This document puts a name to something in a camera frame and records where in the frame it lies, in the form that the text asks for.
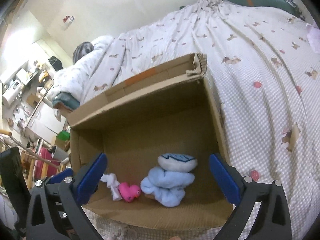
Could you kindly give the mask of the white knotted cloth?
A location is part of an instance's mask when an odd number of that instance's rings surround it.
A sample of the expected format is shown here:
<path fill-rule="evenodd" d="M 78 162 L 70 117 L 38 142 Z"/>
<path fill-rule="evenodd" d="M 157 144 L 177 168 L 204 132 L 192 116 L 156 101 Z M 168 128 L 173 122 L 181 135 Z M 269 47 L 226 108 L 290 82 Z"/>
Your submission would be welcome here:
<path fill-rule="evenodd" d="M 106 183 L 107 188 L 110 189 L 113 201 L 122 200 L 122 196 L 119 192 L 120 182 L 117 180 L 117 176 L 114 173 L 103 174 L 100 180 L 103 183 Z"/>

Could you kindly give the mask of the pink rubber duck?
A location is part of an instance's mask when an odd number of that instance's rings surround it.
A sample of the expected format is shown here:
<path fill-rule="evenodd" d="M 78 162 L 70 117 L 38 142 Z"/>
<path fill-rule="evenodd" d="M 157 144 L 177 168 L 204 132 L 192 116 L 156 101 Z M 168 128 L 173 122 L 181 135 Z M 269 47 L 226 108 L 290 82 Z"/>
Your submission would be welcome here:
<path fill-rule="evenodd" d="M 134 201 L 142 192 L 138 185 L 129 185 L 126 182 L 120 183 L 118 189 L 121 197 L 127 203 Z"/>

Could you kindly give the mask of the blue and white plush toy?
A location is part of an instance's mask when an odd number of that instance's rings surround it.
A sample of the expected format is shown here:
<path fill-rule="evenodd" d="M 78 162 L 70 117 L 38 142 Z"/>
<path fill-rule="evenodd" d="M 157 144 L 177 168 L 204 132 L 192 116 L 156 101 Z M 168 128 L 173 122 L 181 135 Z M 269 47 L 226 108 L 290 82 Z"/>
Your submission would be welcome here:
<path fill-rule="evenodd" d="M 140 188 L 163 206 L 176 207 L 185 197 L 185 188 L 195 180 L 192 171 L 197 166 L 197 159 L 185 154 L 165 153 L 157 161 L 158 166 L 148 172 Z"/>

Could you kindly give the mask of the brown cardboard tube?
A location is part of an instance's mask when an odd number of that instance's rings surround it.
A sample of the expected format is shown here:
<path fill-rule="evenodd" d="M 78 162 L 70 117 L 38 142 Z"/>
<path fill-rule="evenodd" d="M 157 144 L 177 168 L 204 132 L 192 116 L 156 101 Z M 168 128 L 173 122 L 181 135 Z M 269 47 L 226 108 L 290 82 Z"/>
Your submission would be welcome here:
<path fill-rule="evenodd" d="M 155 200 L 155 197 L 154 197 L 153 194 L 146 194 L 146 193 L 145 193 L 144 196 L 145 196 L 146 198 Z"/>

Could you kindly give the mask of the grey trash bin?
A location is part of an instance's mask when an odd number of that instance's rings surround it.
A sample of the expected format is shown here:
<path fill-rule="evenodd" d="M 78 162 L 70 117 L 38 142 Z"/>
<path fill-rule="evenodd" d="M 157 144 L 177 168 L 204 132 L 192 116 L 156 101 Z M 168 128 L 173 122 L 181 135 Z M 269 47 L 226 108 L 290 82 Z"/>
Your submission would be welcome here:
<path fill-rule="evenodd" d="M 52 146 L 50 151 L 52 153 L 52 158 L 55 160 L 64 161 L 68 159 L 68 153 L 56 145 Z"/>

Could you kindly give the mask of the green bucket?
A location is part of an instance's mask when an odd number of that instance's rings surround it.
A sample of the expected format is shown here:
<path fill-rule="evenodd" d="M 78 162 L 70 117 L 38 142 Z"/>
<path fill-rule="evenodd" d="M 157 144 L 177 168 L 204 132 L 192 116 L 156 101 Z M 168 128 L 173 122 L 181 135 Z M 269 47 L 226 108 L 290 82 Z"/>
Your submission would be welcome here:
<path fill-rule="evenodd" d="M 68 141 L 70 139 L 70 133 L 67 131 L 61 131 L 56 137 L 59 140 Z"/>

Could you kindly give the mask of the white folded duvet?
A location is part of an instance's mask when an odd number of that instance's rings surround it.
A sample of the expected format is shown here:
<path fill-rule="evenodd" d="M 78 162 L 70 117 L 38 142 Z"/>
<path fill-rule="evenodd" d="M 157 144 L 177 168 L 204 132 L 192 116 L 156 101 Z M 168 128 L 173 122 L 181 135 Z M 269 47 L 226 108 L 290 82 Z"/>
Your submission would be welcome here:
<path fill-rule="evenodd" d="M 60 93 L 69 93 L 80 101 L 85 84 L 99 65 L 106 51 L 113 42 L 110 35 L 99 36 L 92 42 L 81 43 L 73 55 L 73 65 L 54 74 L 54 84 L 48 94 L 53 101 Z"/>

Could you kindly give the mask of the brown cardboard box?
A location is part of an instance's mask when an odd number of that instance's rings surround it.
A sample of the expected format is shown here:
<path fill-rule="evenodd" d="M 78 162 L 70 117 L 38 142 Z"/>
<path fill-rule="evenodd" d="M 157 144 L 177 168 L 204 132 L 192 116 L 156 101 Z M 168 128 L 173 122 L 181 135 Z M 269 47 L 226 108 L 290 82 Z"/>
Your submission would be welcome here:
<path fill-rule="evenodd" d="M 75 171 L 103 152 L 107 172 L 136 184 L 163 153 L 187 154 L 198 161 L 195 181 L 177 207 L 145 196 L 132 203 L 115 202 L 107 187 L 99 185 L 86 209 L 158 230 L 216 228 L 226 222 L 232 206 L 210 172 L 209 156 L 226 156 L 227 147 L 206 71 L 206 55 L 184 55 L 102 92 L 68 116 Z"/>

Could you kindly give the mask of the checkered dog-print bedspread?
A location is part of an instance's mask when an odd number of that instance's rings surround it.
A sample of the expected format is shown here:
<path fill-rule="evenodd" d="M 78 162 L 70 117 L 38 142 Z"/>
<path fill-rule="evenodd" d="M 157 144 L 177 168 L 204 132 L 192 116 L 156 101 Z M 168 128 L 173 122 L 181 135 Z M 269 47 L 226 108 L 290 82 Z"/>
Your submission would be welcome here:
<path fill-rule="evenodd" d="M 293 239 L 319 214 L 319 54 L 306 23 L 273 7 L 197 0 L 115 37 L 86 82 L 82 105 L 161 63 L 200 52 L 226 135 L 228 158 L 262 181 L 279 178 Z"/>

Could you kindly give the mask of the pink crumpled cloth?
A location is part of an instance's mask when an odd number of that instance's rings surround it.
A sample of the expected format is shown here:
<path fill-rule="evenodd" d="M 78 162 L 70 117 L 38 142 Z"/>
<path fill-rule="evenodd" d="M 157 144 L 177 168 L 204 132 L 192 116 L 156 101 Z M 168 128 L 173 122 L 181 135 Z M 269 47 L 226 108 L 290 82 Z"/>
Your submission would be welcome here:
<path fill-rule="evenodd" d="M 307 38 L 311 48 L 315 53 L 319 53 L 320 48 L 320 30 L 317 26 L 306 24 Z"/>

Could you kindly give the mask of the teal pillow with orange stripe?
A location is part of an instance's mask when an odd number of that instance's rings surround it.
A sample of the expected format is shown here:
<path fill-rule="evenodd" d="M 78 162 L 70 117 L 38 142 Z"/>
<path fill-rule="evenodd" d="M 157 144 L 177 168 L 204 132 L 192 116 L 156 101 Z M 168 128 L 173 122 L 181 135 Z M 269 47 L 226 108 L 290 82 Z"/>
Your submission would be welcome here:
<path fill-rule="evenodd" d="M 226 0 L 237 5 L 246 7 L 273 7 L 278 8 L 289 14 L 305 21 L 305 17 L 293 0 Z"/>

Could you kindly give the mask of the wooden chair frame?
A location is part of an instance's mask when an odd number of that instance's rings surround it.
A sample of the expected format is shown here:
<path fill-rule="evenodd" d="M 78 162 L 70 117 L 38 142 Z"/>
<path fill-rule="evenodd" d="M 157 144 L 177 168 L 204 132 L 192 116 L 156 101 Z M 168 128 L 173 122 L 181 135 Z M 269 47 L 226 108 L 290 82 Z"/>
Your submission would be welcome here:
<path fill-rule="evenodd" d="M 43 143 L 44 140 L 40 139 L 32 150 L 16 140 L 11 131 L 1 129 L 1 145 L 3 145 L 3 149 L 8 150 L 12 147 L 18 147 L 23 177 L 29 190 L 34 186 L 37 178 L 46 179 L 52 177 L 53 175 L 64 171 L 69 164 L 68 157 L 64 160 L 48 160 L 44 158 L 41 155 L 41 151 L 44 152 L 44 150 L 47 149 L 49 153 L 53 154 L 58 148 L 56 146 L 45 148 Z"/>

